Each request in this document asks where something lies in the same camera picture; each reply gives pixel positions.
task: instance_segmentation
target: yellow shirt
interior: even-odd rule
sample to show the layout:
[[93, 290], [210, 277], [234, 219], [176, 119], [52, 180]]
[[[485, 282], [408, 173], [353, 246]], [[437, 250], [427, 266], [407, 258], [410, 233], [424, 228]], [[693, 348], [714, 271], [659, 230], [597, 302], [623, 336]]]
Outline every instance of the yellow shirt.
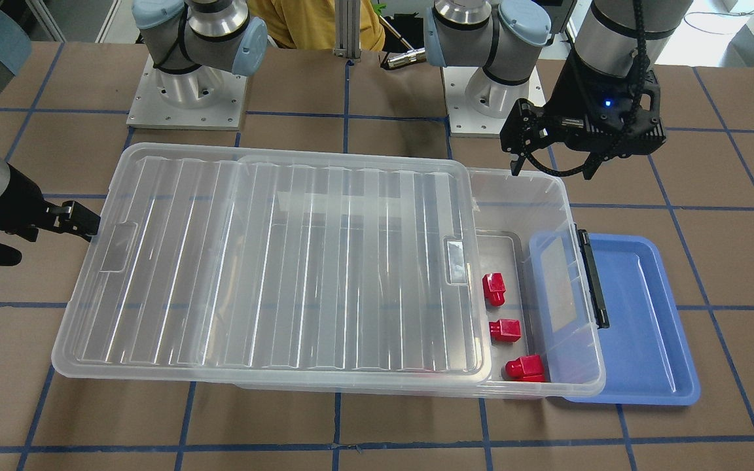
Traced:
[[[369, 0], [361, 0], [359, 44], [383, 50], [386, 31]], [[266, 21], [269, 35], [284, 48], [330, 50], [336, 42], [334, 0], [249, 0], [249, 11]]]

